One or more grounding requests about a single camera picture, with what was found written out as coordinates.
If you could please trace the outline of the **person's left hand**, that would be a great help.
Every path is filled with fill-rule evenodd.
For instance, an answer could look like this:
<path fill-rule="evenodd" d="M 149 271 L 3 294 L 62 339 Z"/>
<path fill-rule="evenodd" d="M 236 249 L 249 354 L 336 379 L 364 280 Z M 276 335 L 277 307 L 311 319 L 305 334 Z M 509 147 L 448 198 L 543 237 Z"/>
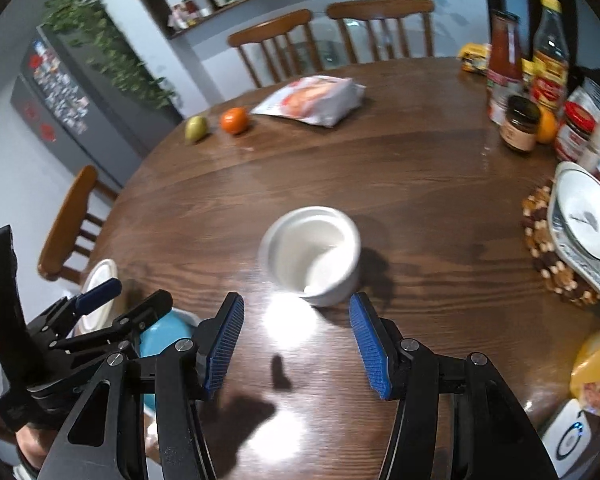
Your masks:
<path fill-rule="evenodd" d="M 20 428 L 15 436 L 19 451 L 27 463 L 40 470 L 57 434 L 57 430 L 26 425 Z"/>

